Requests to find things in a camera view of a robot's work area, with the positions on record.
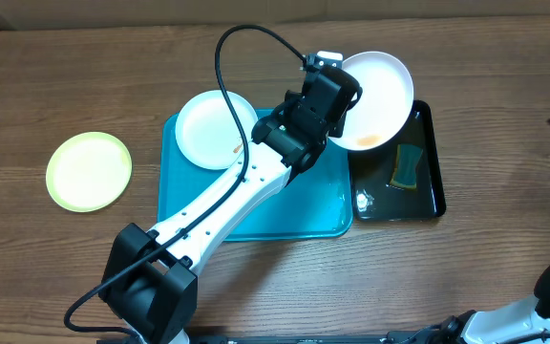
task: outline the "orange stain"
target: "orange stain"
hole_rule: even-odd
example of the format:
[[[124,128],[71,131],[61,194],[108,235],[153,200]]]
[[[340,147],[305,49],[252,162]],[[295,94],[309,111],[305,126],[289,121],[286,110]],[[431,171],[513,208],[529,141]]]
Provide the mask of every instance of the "orange stain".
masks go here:
[[[359,145],[366,147],[366,146],[373,146],[380,140],[381,140],[380,136],[370,135],[370,136],[367,136],[365,138],[358,139],[357,142],[358,142]]]

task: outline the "blue tray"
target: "blue tray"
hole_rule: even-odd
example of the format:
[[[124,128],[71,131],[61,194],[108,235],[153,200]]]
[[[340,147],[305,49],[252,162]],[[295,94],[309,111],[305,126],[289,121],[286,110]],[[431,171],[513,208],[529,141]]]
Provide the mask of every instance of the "blue tray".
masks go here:
[[[256,113],[261,118],[271,110]],[[162,132],[159,221],[178,213],[223,172],[203,169],[183,156],[176,143],[177,119],[177,114],[170,117]],[[343,235],[352,221],[348,153],[329,143],[310,170],[254,209],[226,241],[331,238]]]

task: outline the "black cable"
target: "black cable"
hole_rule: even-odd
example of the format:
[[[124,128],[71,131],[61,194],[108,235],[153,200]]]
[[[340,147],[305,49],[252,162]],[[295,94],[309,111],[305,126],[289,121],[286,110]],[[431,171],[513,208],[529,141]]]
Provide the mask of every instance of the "black cable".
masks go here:
[[[543,331],[541,333],[528,334],[523,337],[507,340],[498,344],[522,344],[536,339],[540,339],[542,340],[542,343],[544,343],[547,339],[550,339],[550,333]]]
[[[425,332],[425,331],[432,331],[432,330],[438,330],[440,329],[440,325],[430,325],[430,326],[426,326],[425,328],[417,331],[416,333],[413,333],[412,336],[410,336],[409,338],[405,339],[405,340],[402,340],[402,341],[399,341],[397,343],[391,343],[391,342],[388,342],[388,344],[407,344],[407,343],[413,343],[416,339],[417,339],[417,336],[420,335],[421,333]]]
[[[232,193],[237,189],[237,187],[243,182],[245,179],[245,172],[247,171],[247,166],[249,165],[249,144],[247,143],[247,137],[245,136],[245,131],[243,130],[243,127],[241,125],[241,122],[239,121],[239,117],[237,116],[237,112],[235,111],[235,108],[233,107],[232,102],[230,101],[230,98],[228,97],[228,93],[226,92],[226,88],[224,87],[224,82],[222,81],[222,73],[220,72],[220,50],[222,49],[222,44],[224,43],[224,40],[233,32],[237,32],[240,30],[257,30],[260,32],[267,33],[271,35],[273,38],[277,39],[279,42],[281,42],[283,45],[285,45],[288,49],[290,49],[295,55],[297,55],[301,61],[303,61],[303,67],[305,67],[307,61],[305,57],[299,53],[294,47],[292,47],[289,43],[287,43],[281,36],[279,36],[277,33],[263,28],[258,25],[239,25],[236,27],[233,27],[226,31],[222,37],[220,37],[220,40],[218,41],[218,45],[216,46],[216,53],[215,53],[215,69],[216,69],[216,79],[218,80],[218,85],[220,86],[220,90],[222,91],[222,95],[224,96],[224,100],[226,101],[226,105],[228,106],[228,109],[230,110],[231,115],[233,116],[233,119],[235,120],[235,124],[237,124],[237,129],[239,130],[239,133],[241,135],[241,140],[243,142],[243,167],[241,169],[241,172],[239,173],[239,176],[237,177],[237,180],[230,186],[230,188],[215,202],[213,205],[211,205],[205,212],[203,212],[197,219],[195,219],[190,225],[188,225],[186,228],[183,228],[178,232],[176,235],[173,236],[173,238],[167,240],[164,244],[162,244],[159,248],[152,251],[150,254],[144,256],[143,258],[139,259],[138,261],[134,262],[129,267],[125,268],[121,272],[117,273],[116,275],[110,277],[107,281],[101,283],[100,285],[94,287],[92,290],[84,294],[82,297],[77,299],[65,312],[65,316],[63,318],[63,323],[65,326],[78,333],[125,333],[129,334],[130,336],[137,336],[137,334],[127,328],[123,327],[96,327],[96,326],[77,326],[74,323],[72,323],[72,315],[74,312],[82,306],[85,302],[93,298],[93,296],[100,293],[102,290],[105,290],[106,288],[110,287],[115,281],[120,279],[121,277],[127,275],[129,272],[137,269],[139,266],[143,265],[145,262],[152,262],[158,259],[159,255],[161,255],[166,249],[168,249],[171,245],[173,245],[177,240],[181,239],[183,236],[185,236],[192,228],[194,228],[196,225],[198,225],[201,221],[203,221],[207,216],[211,215],[211,213],[214,212],[221,204],[224,203],[232,195]]]

